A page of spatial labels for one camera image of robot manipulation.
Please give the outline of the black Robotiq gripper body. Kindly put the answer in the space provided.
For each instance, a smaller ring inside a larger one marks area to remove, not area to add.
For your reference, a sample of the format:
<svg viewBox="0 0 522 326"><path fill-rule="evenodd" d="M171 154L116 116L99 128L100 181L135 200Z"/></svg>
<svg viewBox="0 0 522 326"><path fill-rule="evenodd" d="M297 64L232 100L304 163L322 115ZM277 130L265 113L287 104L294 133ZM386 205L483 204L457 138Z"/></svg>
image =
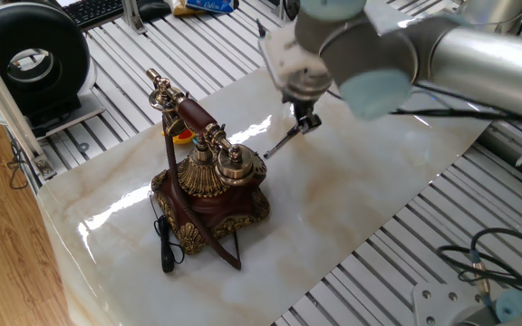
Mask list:
<svg viewBox="0 0 522 326"><path fill-rule="evenodd" d="M292 103L295 107L300 107L303 110L312 110L314 105L320 100L319 97L313 97L310 99L300 99L295 95L289 94L287 92L282 93L283 103Z"/></svg>

